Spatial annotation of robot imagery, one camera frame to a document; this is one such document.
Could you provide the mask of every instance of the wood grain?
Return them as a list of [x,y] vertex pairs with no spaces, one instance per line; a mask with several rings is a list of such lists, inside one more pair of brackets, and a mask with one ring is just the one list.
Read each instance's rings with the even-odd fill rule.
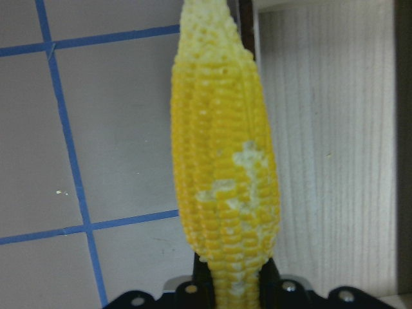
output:
[[259,15],[261,71],[282,192],[275,259],[326,295],[395,294],[393,2]]

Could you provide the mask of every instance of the screw head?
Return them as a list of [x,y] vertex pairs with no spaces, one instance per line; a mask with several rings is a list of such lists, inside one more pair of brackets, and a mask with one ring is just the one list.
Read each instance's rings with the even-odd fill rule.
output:
[[296,285],[292,281],[285,281],[282,284],[282,289],[287,291],[287,292],[295,292],[296,291]]
[[143,297],[136,297],[134,299],[132,299],[132,301],[130,302],[130,304],[134,307],[139,307],[141,305],[143,305],[145,303],[145,300]]
[[188,294],[193,294],[198,291],[198,287],[196,285],[188,285],[185,287],[185,291]]
[[355,296],[352,294],[352,292],[347,290],[340,291],[338,297],[345,303],[352,303],[355,300]]

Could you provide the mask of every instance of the corn cob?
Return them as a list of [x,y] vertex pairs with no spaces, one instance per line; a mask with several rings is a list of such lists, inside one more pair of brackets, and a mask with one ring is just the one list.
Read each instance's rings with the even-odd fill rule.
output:
[[187,241],[217,308],[259,308],[279,223],[263,92],[225,0],[185,0],[172,77],[174,182]]

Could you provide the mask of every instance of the blue tape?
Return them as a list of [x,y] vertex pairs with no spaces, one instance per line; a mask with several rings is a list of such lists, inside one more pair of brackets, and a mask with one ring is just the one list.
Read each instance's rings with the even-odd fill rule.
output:
[[179,213],[177,210],[163,211],[163,212],[156,212],[154,214],[143,214],[141,216],[135,216],[135,217],[130,217],[130,218],[122,218],[122,219],[117,219],[117,220],[92,223],[91,227],[93,230],[110,229],[111,227],[121,227],[123,225],[143,223],[143,222],[161,220],[161,219],[167,219],[167,218],[174,218],[178,216],[179,216]]
[[95,237],[91,229],[86,232],[86,235],[88,238],[91,265],[93,267],[93,272],[95,273],[98,296],[100,297],[102,306],[105,307],[108,304],[108,296],[106,294],[106,287],[104,286],[102,268],[100,267],[100,261],[98,259]]
[[59,50],[63,48],[73,48],[73,47],[103,44],[103,43],[109,43],[109,42],[143,39],[146,37],[157,37],[159,35],[179,33],[179,31],[180,31],[180,26],[178,24],[174,24],[172,26],[150,28],[150,29],[145,29],[145,30],[134,30],[134,31],[127,31],[127,32],[95,35],[92,37],[80,37],[76,39],[56,41],[56,49]]
[[11,46],[0,48],[0,57],[21,55],[24,53],[38,53],[46,50],[46,45],[44,43],[35,43],[20,46]]
[[36,0],[37,13],[39,15],[39,22],[41,25],[41,32],[43,35],[44,43],[46,44],[46,55],[49,64],[51,81],[53,83],[53,89],[57,99],[57,104],[59,108],[60,120],[62,123],[64,139],[66,140],[66,146],[68,150],[68,156],[71,166],[71,173],[73,175],[77,198],[79,200],[80,213],[83,219],[84,229],[86,230],[86,235],[88,239],[88,247],[91,258],[91,263],[93,265],[93,271],[95,274],[95,281],[97,285],[98,295],[100,297],[100,302],[102,306],[108,303],[108,298],[106,295],[106,289],[104,286],[102,270],[98,260],[98,254],[96,249],[95,238],[93,236],[93,231],[90,228],[90,216],[88,211],[88,206],[86,203],[86,195],[84,194],[84,188],[82,183],[82,178],[80,175],[79,163],[77,161],[77,155],[75,150],[75,144],[73,141],[73,136],[71,134],[71,127],[68,117],[68,112],[66,108],[66,102],[63,95],[63,88],[60,79],[59,68],[57,66],[57,60],[54,54],[54,49],[56,48],[56,43],[52,42],[52,37],[50,35],[50,29],[48,26],[46,8],[44,7],[43,0]]
[[75,227],[66,227],[65,229],[46,230],[44,232],[8,236],[0,238],[0,245],[7,245],[9,243],[21,243],[23,241],[38,240],[62,235],[71,235],[81,232],[84,232],[84,227],[82,225],[78,225]]
[[[88,46],[88,45],[95,45],[95,44],[104,44],[104,43],[111,43],[111,42],[119,42],[119,41],[127,41],[127,40],[134,40],[134,39],[143,39],[147,37],[156,37],[159,35],[175,34],[175,33],[179,33],[179,31],[180,31],[180,26],[178,24],[174,24],[172,26],[166,26],[166,27],[150,28],[150,29],[145,29],[145,30],[128,31],[128,32],[118,32],[118,33],[111,33],[111,34],[104,34],[104,35],[95,35],[92,37],[79,37],[76,39],[67,39],[67,40],[61,40],[61,41],[44,40],[45,42],[42,42],[42,43],[0,48],[0,57],[20,55],[24,53],[44,52],[47,50],[48,60],[50,60],[54,50],[61,50],[64,48],[74,48],[74,47],[81,47],[81,46]],[[48,26],[42,26],[42,33],[43,33],[43,37],[50,36],[50,31],[48,30]]]
[[44,42],[50,42],[52,35],[50,34],[49,22],[47,20],[46,7],[43,0],[35,0],[37,15],[39,16],[41,34]]

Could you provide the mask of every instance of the black clamp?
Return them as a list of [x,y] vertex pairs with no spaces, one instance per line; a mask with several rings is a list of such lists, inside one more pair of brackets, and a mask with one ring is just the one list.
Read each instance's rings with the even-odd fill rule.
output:
[[[104,309],[215,308],[211,272],[207,264],[199,260],[197,254],[194,257],[193,275],[181,281],[183,282],[178,280],[174,286],[172,284],[172,287],[165,288],[158,300],[142,291],[130,291],[116,298]],[[305,279],[281,277],[273,259],[269,259],[259,273],[259,290],[262,309],[393,309],[388,304],[350,286],[332,290],[325,299],[317,295]]]

